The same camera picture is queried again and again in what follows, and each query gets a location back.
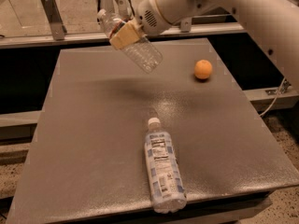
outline bottle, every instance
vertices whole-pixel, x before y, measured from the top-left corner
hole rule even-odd
[[[113,36],[127,23],[119,14],[108,13],[101,9],[98,13],[98,19],[101,27],[109,38],[110,43]],[[123,34],[122,38],[129,38],[129,35]],[[121,48],[133,62],[138,64],[146,73],[150,73],[162,61],[163,56],[149,41],[141,35],[136,42]]]
[[[158,118],[149,119],[145,157],[153,209],[157,213],[177,212],[186,203],[171,136]]]

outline concrete floor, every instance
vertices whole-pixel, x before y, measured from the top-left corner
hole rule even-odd
[[[69,34],[98,32],[96,0],[56,0]],[[39,0],[0,0],[0,35],[50,35],[50,27]],[[285,121],[284,112],[271,112],[264,122],[299,170],[299,137]],[[22,163],[0,165],[0,199],[14,194]],[[273,205],[251,219],[249,223],[299,223],[299,188],[278,190],[271,194]],[[7,216],[7,209],[0,208]],[[0,224],[5,220],[0,217]]]

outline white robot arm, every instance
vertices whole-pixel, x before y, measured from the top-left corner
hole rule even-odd
[[[230,12],[278,70],[299,91],[299,4],[289,0],[144,0],[135,18],[157,35],[210,4]]]

